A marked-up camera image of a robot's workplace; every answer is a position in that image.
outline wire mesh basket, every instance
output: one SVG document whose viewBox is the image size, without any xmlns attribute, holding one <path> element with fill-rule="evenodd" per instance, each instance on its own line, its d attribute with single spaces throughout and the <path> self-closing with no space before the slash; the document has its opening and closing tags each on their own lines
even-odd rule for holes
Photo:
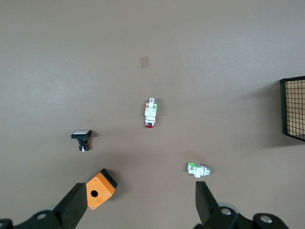
<svg viewBox="0 0 305 229">
<path fill-rule="evenodd" d="M 305 141 L 305 76 L 281 80 L 283 133 Z"/>
</svg>

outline hole in enclosure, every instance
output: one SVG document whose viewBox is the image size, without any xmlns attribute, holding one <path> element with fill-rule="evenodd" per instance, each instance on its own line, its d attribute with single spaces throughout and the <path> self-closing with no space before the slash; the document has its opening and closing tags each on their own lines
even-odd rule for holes
<svg viewBox="0 0 305 229">
<path fill-rule="evenodd" d="M 47 217 L 47 214 L 42 213 L 42 214 L 38 215 L 38 216 L 36 217 L 36 219 L 43 219 L 43 218 L 46 218 L 46 217 Z"/>
<path fill-rule="evenodd" d="M 99 193 L 97 191 L 95 191 L 95 190 L 91 191 L 91 196 L 92 197 L 97 197 L 98 195 L 99 195 Z"/>
</svg>

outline green label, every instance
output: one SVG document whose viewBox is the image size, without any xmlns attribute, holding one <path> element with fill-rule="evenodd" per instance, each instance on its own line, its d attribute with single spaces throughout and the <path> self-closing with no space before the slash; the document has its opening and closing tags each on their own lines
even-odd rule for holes
<svg viewBox="0 0 305 229">
<path fill-rule="evenodd" d="M 194 163 L 194 162 L 189 162 L 189 163 L 188 163 L 188 166 L 189 166 L 189 167 L 194 167 L 194 168 L 197 167 L 196 163 Z"/>
</svg>

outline black wire mesh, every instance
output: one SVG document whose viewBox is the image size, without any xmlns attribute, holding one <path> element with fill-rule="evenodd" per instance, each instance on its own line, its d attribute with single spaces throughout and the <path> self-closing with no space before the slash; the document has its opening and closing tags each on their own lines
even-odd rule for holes
<svg viewBox="0 0 305 229">
<path fill-rule="evenodd" d="M 282 79 L 283 133 L 305 141 L 305 76 Z"/>
</svg>

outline electrical component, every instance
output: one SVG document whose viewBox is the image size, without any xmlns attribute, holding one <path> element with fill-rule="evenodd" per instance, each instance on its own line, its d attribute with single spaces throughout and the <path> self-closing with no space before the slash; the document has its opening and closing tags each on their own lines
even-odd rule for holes
<svg viewBox="0 0 305 229">
<path fill-rule="evenodd" d="M 145 105 L 145 125 L 147 128 L 153 128 L 156 122 L 157 104 L 154 103 L 154 98 L 149 99 L 149 103 Z"/>
<path fill-rule="evenodd" d="M 88 206 L 95 210 L 99 205 L 112 197 L 118 184 L 106 171 L 102 169 L 86 183 Z"/>
<path fill-rule="evenodd" d="M 80 143 L 78 147 L 80 151 L 88 151 L 90 149 L 90 145 L 88 144 L 88 137 L 92 134 L 91 130 L 77 130 L 71 135 L 72 139 L 77 139 Z"/>
<path fill-rule="evenodd" d="M 202 166 L 199 163 L 189 162 L 187 163 L 187 171 L 189 174 L 193 174 L 196 178 L 201 176 L 209 176 L 211 174 L 211 168 Z"/>
</svg>

